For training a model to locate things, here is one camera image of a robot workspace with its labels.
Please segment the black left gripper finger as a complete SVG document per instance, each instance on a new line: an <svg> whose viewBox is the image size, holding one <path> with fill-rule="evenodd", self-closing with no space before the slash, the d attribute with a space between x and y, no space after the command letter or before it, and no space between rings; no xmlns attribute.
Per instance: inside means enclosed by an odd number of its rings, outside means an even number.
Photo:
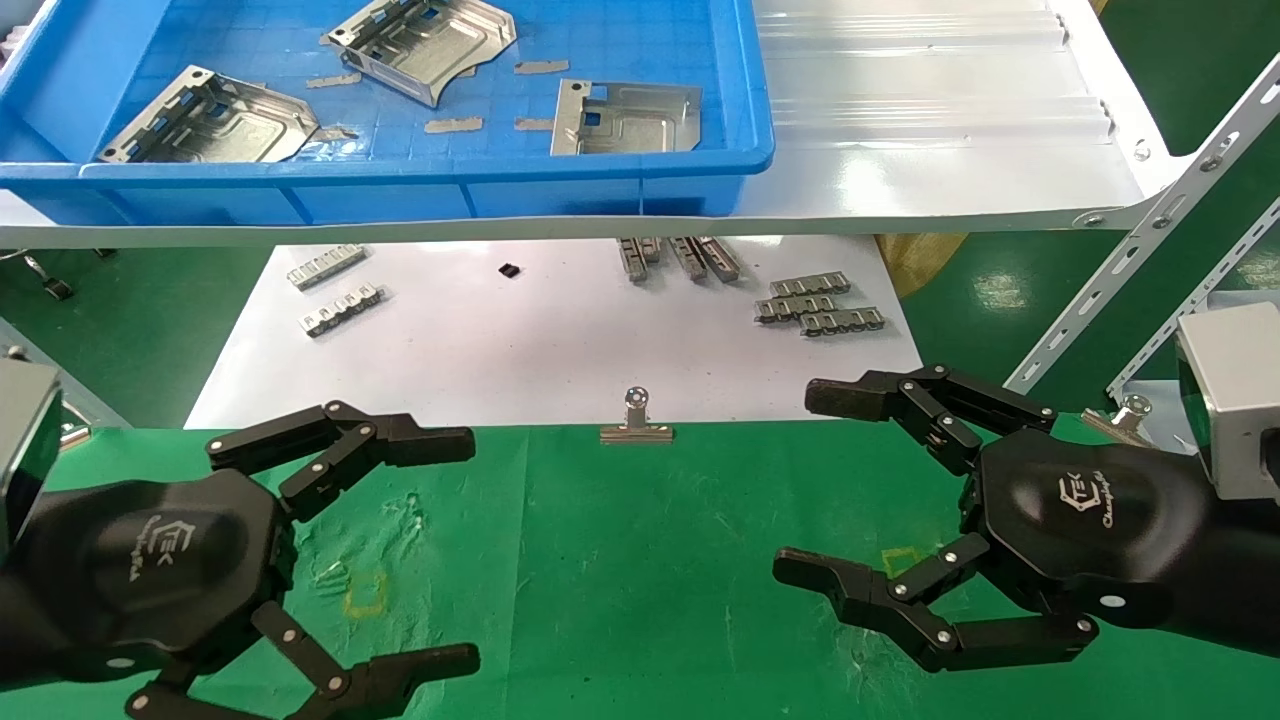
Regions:
<svg viewBox="0 0 1280 720"><path fill-rule="evenodd" d="M422 428L407 413L371 415L342 401L307 407L212 439L212 469L253 475L296 460L283 480L288 518L311 521L380 465L419 468L465 462L476 454L467 427Z"/></svg>

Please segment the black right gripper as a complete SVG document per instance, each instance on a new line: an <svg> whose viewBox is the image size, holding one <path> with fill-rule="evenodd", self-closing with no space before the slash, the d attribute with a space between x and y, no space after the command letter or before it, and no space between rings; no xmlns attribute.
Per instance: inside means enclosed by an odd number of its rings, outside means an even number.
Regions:
<svg viewBox="0 0 1280 720"><path fill-rule="evenodd" d="M980 536L963 536L899 577L791 547L774 555L777 582L823 594L840 623L888 638L920 669L1070 662L1098 635L1080 614L1125 628L1225 621L1225 602L1211 594L1220 501L1193 457L1055 438L1046 434L1055 410L947 365L815 378L805 409L895 421L951 474L975 468L963 529ZM1006 437L980 451L970 424ZM1037 614L948 623L931 610L978 569Z"/></svg>

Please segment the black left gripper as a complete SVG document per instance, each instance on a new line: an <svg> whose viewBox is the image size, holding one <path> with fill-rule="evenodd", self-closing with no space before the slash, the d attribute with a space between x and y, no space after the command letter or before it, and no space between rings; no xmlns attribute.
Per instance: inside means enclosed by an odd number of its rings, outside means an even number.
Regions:
<svg viewBox="0 0 1280 720"><path fill-rule="evenodd" d="M296 559L279 500L239 471L46 493L18 539L18 684L165 667L128 700L129 717L260 719L189 688L261 635L314 687L288 719L396 719L421 685L480 669L472 643L342 667L278 603Z"/></svg>

